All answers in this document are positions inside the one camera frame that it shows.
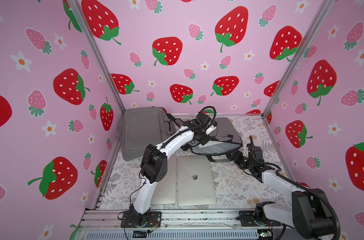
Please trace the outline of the dark grey laptop sleeve with handle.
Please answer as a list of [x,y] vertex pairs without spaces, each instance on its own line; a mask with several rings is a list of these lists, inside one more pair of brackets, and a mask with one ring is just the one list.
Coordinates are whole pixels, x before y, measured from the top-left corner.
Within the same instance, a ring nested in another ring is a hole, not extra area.
[[[233,126],[233,124],[229,118],[225,118],[225,117],[217,118],[215,121],[217,123],[217,127],[216,127],[216,137],[215,137],[216,140],[214,140],[214,141],[230,142],[230,143],[233,142],[233,143],[239,143],[239,144],[243,145],[243,142],[242,142],[242,139],[241,139],[239,133],[237,132],[237,130],[235,129],[235,127]],[[193,141],[190,141],[187,144],[183,145],[182,150],[183,151],[191,150],[192,147],[195,147],[197,145],[199,145],[198,142],[196,140],[193,140]],[[220,156],[206,156],[206,155],[202,155],[202,156],[206,157],[210,162],[213,162],[213,163],[229,162],[230,160],[228,159],[228,154],[231,154],[231,153],[227,153],[225,155],[220,155]]]

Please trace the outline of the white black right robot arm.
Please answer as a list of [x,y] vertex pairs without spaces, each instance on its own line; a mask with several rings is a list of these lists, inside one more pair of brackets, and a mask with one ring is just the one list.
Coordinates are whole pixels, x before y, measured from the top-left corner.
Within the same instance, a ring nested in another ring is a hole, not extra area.
[[253,142],[247,144],[247,155],[240,151],[227,154],[241,170],[248,170],[259,182],[270,186],[286,197],[289,207],[267,201],[256,205],[251,220],[259,225],[276,221],[284,227],[294,228],[304,239],[320,239],[331,235],[340,238],[339,218],[321,189],[311,189],[281,174],[281,167],[266,162],[263,152]]

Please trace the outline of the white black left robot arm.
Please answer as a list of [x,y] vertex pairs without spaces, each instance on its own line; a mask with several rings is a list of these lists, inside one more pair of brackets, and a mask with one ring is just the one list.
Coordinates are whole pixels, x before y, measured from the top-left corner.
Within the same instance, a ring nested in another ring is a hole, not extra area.
[[168,172],[169,158],[190,141],[197,140],[205,145],[210,139],[209,134],[216,130],[215,117],[215,107],[204,107],[195,119],[183,122],[179,130],[167,140],[146,147],[139,172],[141,187],[136,190],[136,200],[130,202],[129,206],[129,214],[137,226],[141,227],[148,221],[151,200],[158,182],[163,180]]

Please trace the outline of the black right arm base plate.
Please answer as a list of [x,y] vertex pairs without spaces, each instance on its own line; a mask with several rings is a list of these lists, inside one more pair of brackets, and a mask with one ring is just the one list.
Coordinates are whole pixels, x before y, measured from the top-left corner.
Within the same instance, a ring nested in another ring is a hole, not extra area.
[[282,224],[277,221],[269,220],[259,212],[239,211],[239,216],[236,217],[243,227],[281,227]]

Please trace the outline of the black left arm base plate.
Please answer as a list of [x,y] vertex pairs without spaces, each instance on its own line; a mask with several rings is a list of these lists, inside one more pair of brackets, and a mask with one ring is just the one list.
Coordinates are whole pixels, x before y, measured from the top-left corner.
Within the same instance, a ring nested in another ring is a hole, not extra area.
[[159,227],[162,222],[162,212],[149,211],[144,215],[125,211],[121,220],[121,228],[152,228]]

